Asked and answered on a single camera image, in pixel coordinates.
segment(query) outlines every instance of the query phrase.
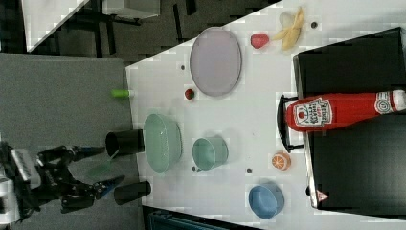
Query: black cup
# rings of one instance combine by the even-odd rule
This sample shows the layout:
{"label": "black cup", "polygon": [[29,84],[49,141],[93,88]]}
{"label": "black cup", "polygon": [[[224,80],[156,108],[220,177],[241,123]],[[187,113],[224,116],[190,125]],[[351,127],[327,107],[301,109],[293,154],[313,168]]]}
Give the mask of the black cup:
{"label": "black cup", "polygon": [[124,185],[114,190],[114,200],[118,205],[123,205],[132,200],[139,199],[151,193],[149,182],[138,182],[134,184]]}
{"label": "black cup", "polygon": [[112,156],[123,156],[144,151],[144,136],[142,129],[130,131],[109,132],[105,137],[105,148],[107,154]]}

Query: white bottle cap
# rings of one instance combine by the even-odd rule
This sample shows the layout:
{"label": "white bottle cap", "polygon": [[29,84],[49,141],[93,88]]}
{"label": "white bottle cap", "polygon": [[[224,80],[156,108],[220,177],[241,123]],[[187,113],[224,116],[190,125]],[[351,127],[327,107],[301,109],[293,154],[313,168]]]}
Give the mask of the white bottle cap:
{"label": "white bottle cap", "polygon": [[394,90],[392,92],[394,104],[397,111],[406,109],[406,93],[403,90]]}
{"label": "white bottle cap", "polygon": [[134,90],[128,90],[128,98],[134,98],[136,96],[136,93]]}

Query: chair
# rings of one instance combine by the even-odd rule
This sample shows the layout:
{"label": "chair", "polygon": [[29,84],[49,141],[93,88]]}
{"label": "chair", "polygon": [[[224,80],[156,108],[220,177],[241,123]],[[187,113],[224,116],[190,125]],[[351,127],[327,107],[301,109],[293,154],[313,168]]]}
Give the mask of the chair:
{"label": "chair", "polygon": [[0,43],[2,53],[27,53],[22,15],[20,1],[0,1]]}
{"label": "chair", "polygon": [[102,0],[90,0],[90,9],[84,7],[82,10],[78,11],[75,16],[67,21],[66,27],[68,31],[84,30],[93,32],[95,35],[96,56],[102,58],[101,23],[105,23],[107,27],[109,54],[113,55],[116,53],[113,22],[140,26],[137,18],[134,18],[133,21],[127,21],[117,17],[117,15],[103,14]]}

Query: green bowl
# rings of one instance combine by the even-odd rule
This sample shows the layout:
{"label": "green bowl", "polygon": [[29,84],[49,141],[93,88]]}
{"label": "green bowl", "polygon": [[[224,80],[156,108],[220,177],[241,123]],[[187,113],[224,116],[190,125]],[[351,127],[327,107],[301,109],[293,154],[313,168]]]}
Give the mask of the green bowl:
{"label": "green bowl", "polygon": [[200,138],[193,144],[193,160],[196,166],[208,171],[223,165],[228,158],[228,149],[220,137]]}
{"label": "green bowl", "polygon": [[178,125],[161,114],[151,114],[144,125],[148,164],[158,173],[170,169],[182,154]]}

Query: ketchup bottle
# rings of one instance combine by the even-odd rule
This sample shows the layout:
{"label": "ketchup bottle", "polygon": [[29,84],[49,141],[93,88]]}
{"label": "ketchup bottle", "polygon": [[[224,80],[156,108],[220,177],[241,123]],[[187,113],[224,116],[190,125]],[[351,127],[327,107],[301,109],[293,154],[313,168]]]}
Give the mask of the ketchup bottle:
{"label": "ketchup bottle", "polygon": [[347,127],[381,114],[406,108],[406,93],[325,94],[297,100],[285,113],[289,127],[297,131],[322,131]]}

